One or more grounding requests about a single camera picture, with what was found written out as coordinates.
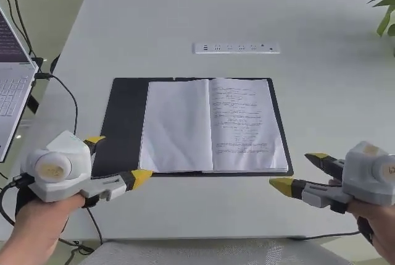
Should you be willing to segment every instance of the white desk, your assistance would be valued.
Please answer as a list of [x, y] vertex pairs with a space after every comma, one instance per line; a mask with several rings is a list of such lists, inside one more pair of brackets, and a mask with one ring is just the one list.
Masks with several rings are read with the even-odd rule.
[[[304, 153], [340, 158], [360, 140], [395, 151], [395, 62], [389, 42], [374, 34], [382, 11], [366, 1], [85, 0], [56, 75], [78, 100], [81, 138], [99, 134], [114, 77], [271, 77], [295, 176], [326, 182]], [[281, 54], [192, 54], [192, 43], [203, 41], [277, 41]], [[71, 130], [73, 120], [70, 96], [51, 81], [20, 158]], [[15, 193], [6, 196], [11, 214]], [[287, 199], [264, 177], [153, 178], [93, 212], [105, 238], [356, 229], [351, 216]], [[7, 238], [10, 227], [4, 221], [0, 227], [0, 239]], [[97, 238], [86, 211], [70, 218], [64, 237]]]

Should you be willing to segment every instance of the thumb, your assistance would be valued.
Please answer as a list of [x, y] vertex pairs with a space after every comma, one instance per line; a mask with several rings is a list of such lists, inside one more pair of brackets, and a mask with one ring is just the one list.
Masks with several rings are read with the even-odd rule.
[[368, 220], [374, 219], [380, 213], [382, 207], [359, 200], [353, 200], [349, 203], [347, 212], [355, 217], [364, 217]]

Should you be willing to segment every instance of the laptop keyboard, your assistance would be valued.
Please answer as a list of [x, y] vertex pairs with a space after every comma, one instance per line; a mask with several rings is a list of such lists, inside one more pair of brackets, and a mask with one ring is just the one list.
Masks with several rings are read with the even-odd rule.
[[26, 78], [0, 79], [0, 117], [11, 117], [22, 94]]

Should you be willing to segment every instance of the laptop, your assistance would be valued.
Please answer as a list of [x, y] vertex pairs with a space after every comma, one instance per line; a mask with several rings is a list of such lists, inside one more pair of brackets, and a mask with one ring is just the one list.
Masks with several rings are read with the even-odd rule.
[[6, 159], [37, 70], [0, 9], [0, 162]]

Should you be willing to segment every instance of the black folder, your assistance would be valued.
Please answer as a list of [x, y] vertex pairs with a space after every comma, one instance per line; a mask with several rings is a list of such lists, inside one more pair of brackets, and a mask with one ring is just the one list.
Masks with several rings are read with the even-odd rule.
[[[101, 135], [106, 139], [96, 148], [92, 176], [103, 177], [122, 171], [135, 170], [139, 164], [141, 135], [143, 132], [148, 85], [150, 82], [185, 82], [202, 78], [115, 78], [112, 83], [109, 102], [103, 121]], [[155, 173], [158, 177], [239, 177], [239, 176], [290, 176], [293, 167], [286, 144], [283, 124], [276, 100], [272, 79], [270, 78], [239, 78], [241, 80], [268, 81], [272, 97], [275, 117], [280, 129], [288, 163], [287, 172], [235, 172], [235, 173], [203, 173], [176, 172]]]

